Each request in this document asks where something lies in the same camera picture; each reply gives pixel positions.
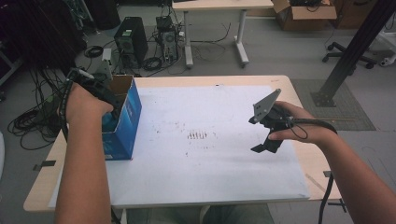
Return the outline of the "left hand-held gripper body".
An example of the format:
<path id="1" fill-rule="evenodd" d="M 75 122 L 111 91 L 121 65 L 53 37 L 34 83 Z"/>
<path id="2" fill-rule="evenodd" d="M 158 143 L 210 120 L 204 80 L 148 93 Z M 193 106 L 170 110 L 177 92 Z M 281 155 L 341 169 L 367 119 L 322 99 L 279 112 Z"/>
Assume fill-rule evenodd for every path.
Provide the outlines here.
<path id="1" fill-rule="evenodd" d="M 113 80 L 110 68 L 110 60 L 103 60 L 92 74 L 79 68 L 73 68 L 67 76 L 67 81 L 79 84 L 93 96 L 112 105 L 113 111 L 111 115 L 113 119 L 118 119 L 121 101 L 109 87 L 110 82 Z"/>

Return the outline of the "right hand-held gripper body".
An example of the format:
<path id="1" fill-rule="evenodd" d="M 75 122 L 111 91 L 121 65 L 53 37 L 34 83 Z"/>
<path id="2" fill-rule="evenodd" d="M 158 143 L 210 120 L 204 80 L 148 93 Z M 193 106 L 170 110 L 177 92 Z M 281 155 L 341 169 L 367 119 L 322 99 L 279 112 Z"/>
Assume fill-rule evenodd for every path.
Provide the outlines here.
<path id="1" fill-rule="evenodd" d="M 275 101 L 281 89 L 275 89 L 272 93 L 265 96 L 258 103 L 253 105 L 253 116 L 249 119 L 249 123 L 260 123 L 265 128 L 268 128 L 271 133 L 283 131 L 290 128 L 287 117 L 288 112 L 275 105 Z"/>

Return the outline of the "blue cardboard box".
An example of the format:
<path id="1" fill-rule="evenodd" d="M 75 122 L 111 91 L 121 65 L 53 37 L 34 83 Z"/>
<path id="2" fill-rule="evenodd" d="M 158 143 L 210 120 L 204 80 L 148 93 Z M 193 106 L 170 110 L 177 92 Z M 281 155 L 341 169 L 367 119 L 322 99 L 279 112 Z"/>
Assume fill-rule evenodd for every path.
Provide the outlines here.
<path id="1" fill-rule="evenodd" d="M 133 76 L 114 76 L 110 89 L 121 101 L 119 123 L 113 133 L 103 133 L 107 161 L 130 160 L 141 115 L 142 104 Z"/>

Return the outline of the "person's right hand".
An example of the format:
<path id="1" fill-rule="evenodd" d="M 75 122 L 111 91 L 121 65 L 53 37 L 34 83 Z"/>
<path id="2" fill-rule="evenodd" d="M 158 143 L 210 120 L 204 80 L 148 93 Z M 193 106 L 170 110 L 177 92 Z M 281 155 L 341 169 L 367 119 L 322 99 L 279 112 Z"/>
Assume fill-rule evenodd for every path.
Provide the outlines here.
<path id="1" fill-rule="evenodd" d="M 309 112 L 299 106 L 283 101 L 276 101 L 275 105 L 286 109 L 295 119 L 314 119 Z M 268 138 L 270 140 L 296 140 L 319 146 L 334 136 L 336 133 L 327 128 L 315 124 L 299 124 L 291 129 L 270 133 Z"/>

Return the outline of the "person's left hand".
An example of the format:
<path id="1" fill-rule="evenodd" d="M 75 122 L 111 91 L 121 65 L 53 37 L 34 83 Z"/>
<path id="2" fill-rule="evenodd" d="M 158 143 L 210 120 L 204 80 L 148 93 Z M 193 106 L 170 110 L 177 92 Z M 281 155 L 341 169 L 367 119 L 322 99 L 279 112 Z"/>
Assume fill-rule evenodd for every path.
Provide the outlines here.
<path id="1" fill-rule="evenodd" d="M 113 106 L 73 83 L 66 103 L 66 120 L 70 127 L 101 126 L 102 116 L 113 111 Z"/>

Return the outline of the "black computer tower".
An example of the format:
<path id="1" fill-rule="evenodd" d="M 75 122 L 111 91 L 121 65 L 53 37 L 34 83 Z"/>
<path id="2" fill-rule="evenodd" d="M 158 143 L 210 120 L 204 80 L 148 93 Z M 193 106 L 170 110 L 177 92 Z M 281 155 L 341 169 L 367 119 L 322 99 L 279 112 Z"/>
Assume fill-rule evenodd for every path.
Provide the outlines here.
<path id="1" fill-rule="evenodd" d="M 117 47 L 127 55 L 133 55 L 139 65 L 145 60 L 148 47 L 145 28 L 141 17 L 126 17 L 114 35 Z"/>

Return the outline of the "clear tape strip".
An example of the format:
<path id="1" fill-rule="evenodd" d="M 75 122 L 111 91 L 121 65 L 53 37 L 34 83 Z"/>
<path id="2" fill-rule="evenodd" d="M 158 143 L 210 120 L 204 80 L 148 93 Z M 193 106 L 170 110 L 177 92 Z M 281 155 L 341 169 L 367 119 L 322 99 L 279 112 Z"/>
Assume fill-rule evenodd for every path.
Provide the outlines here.
<path id="1" fill-rule="evenodd" d="M 312 193 L 319 194 L 325 192 L 327 186 L 327 178 L 323 175 L 313 176 L 311 174 L 305 174 L 308 187 Z"/>

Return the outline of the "black bin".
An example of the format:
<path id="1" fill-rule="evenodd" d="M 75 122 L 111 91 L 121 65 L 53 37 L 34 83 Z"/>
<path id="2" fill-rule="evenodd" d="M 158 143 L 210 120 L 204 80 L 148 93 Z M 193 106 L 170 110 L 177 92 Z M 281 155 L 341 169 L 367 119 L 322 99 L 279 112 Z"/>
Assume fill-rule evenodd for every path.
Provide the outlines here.
<path id="1" fill-rule="evenodd" d="M 84 0 L 99 30 L 109 30 L 120 25 L 115 0 Z"/>

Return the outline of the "open computer case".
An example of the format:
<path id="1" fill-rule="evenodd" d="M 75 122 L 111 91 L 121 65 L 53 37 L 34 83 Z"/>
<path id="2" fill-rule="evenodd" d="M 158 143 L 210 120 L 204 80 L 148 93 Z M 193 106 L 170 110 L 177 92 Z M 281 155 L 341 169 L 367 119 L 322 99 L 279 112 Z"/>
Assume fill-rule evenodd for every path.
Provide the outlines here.
<path id="1" fill-rule="evenodd" d="M 178 60 L 177 30 L 172 19 L 169 16 L 157 17 L 156 26 L 164 61 L 169 64 L 176 62 Z"/>

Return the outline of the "grey floor mat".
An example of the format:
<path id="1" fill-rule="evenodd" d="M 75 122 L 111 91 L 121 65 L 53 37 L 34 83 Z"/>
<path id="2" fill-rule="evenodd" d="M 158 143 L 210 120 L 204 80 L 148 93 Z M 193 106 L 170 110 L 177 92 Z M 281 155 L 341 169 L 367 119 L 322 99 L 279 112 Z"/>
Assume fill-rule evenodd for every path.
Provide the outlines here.
<path id="1" fill-rule="evenodd" d="M 374 131 L 367 117 L 346 84 L 342 84 L 332 98 L 333 106 L 318 106 L 312 93 L 319 91 L 323 79 L 293 79 L 291 81 L 303 107 L 315 118 L 330 123 L 337 131 Z"/>

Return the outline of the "open brown cardboard box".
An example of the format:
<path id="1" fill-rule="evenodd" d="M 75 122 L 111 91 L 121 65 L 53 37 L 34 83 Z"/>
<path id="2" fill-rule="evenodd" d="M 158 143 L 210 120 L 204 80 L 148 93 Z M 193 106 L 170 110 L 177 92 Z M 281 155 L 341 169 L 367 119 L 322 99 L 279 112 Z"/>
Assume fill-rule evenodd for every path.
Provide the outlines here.
<path id="1" fill-rule="evenodd" d="M 319 0 L 314 6 L 292 4 L 292 0 L 272 0 L 276 20 L 283 31 L 320 31 L 328 21 L 337 18 L 330 0 Z"/>

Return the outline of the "dark tape strip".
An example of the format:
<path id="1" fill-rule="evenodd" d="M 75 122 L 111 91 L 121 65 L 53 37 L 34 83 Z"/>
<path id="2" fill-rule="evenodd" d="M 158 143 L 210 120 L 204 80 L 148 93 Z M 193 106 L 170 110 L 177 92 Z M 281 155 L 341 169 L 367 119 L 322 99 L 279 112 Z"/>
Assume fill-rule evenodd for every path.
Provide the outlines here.
<path id="1" fill-rule="evenodd" d="M 33 167 L 34 171 L 40 171 L 43 167 L 51 167 L 54 166 L 56 161 L 51 160 L 51 161 L 42 161 L 40 164 L 35 164 Z"/>

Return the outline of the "white desk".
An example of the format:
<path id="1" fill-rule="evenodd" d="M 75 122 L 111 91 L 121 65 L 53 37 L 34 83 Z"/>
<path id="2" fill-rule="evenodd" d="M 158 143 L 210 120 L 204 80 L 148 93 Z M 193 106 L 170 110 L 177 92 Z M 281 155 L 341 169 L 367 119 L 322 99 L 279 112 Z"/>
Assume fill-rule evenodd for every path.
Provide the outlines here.
<path id="1" fill-rule="evenodd" d="M 239 26 L 237 35 L 234 37 L 234 43 L 239 53 L 241 66 L 245 67 L 249 63 L 248 56 L 243 46 L 243 33 L 245 29 L 246 16 L 250 9 L 267 9 L 274 6 L 272 0 L 172 0 L 174 11 L 183 12 L 184 32 L 185 32 L 185 64 L 191 69 L 193 67 L 193 57 L 191 51 L 191 39 L 189 31 L 189 19 L 192 12 L 199 15 L 214 16 L 216 12 L 230 11 L 239 12 Z"/>

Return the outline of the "brown cabinet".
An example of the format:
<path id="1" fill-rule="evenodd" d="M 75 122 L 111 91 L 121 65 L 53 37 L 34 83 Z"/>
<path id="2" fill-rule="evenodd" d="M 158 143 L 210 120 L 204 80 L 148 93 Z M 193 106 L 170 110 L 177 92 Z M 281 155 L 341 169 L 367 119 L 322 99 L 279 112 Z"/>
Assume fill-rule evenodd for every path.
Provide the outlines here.
<path id="1" fill-rule="evenodd" d="M 336 19 L 331 24 L 336 29 L 359 29 L 377 0 L 331 0 Z"/>

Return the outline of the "black metal post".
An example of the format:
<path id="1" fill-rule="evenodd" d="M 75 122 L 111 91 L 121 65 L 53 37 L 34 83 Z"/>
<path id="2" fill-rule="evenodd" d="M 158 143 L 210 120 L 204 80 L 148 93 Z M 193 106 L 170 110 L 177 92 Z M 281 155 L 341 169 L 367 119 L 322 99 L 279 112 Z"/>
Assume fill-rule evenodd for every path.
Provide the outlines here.
<path id="1" fill-rule="evenodd" d="M 316 105 L 333 106 L 332 98 L 337 90 L 353 71 L 359 58 L 372 44 L 394 12 L 396 12 L 396 0 L 377 0 L 329 77 L 319 91 L 312 93 Z"/>

